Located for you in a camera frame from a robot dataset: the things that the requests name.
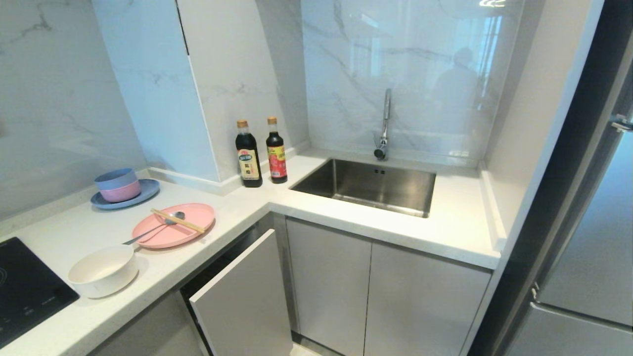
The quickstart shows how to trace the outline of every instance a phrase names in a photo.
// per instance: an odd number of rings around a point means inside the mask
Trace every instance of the kitchen faucet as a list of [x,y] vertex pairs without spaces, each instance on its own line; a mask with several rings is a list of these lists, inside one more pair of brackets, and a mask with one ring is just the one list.
[[389,117],[391,116],[391,88],[385,92],[385,107],[382,114],[382,135],[379,141],[376,143],[376,149],[373,151],[373,155],[378,158],[378,161],[387,160],[387,126],[389,125]]

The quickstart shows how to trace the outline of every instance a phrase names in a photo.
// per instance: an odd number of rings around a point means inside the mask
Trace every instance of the soy sauce bottle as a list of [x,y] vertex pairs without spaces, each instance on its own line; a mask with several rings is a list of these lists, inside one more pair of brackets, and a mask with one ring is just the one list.
[[237,159],[239,160],[242,183],[248,188],[261,187],[260,156],[257,154],[257,142],[248,129],[246,120],[237,122],[239,134],[235,139]]
[[276,184],[287,182],[288,172],[285,169],[284,139],[279,136],[276,117],[268,118],[268,128],[270,129],[270,135],[266,139],[266,147],[268,148],[270,179]]

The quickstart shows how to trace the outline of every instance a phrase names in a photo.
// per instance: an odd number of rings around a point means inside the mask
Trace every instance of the spoon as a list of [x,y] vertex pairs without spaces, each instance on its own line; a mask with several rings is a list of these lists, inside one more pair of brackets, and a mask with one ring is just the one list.
[[[184,212],[175,212],[175,213],[171,213],[171,214],[169,214],[169,215],[170,215],[170,216],[173,216],[173,217],[176,217],[176,218],[178,218],[178,219],[181,219],[181,220],[182,220],[182,219],[185,219],[185,213],[184,213]],[[144,233],[142,233],[142,234],[140,234],[140,235],[136,236],[135,238],[131,239],[130,241],[126,241],[126,242],[124,242],[124,243],[123,243],[123,245],[131,245],[131,244],[135,243],[138,239],[142,238],[143,236],[145,236],[145,235],[149,234],[150,232],[152,232],[152,231],[156,230],[157,228],[159,228],[159,227],[161,227],[161,226],[175,225],[175,224],[176,224],[176,222],[175,222],[175,221],[171,221],[170,219],[165,219],[165,223],[164,223],[164,224],[160,224],[159,226],[156,226],[156,227],[154,227],[153,229],[151,229],[151,230],[149,230],[149,231],[146,231],[146,232],[144,232]]]

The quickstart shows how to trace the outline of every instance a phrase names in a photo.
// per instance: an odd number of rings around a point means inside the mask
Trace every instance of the pink plate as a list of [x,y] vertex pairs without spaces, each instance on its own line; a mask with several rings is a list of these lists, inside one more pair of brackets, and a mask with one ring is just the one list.
[[[162,212],[167,214],[184,212],[186,221],[201,226],[205,230],[211,227],[215,220],[215,211],[207,204],[190,203],[175,205],[167,209],[162,209]],[[138,236],[164,223],[165,220],[162,217],[152,214],[136,225],[134,230],[132,230],[132,237]],[[159,227],[155,232],[150,232],[145,235],[138,240],[137,243],[146,248],[168,248],[184,244],[200,235],[200,232],[182,225],[166,225]]]

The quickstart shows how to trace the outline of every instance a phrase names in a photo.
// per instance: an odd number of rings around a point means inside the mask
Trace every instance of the black cooktop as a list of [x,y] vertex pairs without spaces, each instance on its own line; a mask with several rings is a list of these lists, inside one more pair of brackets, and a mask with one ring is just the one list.
[[77,299],[18,238],[0,243],[0,348]]

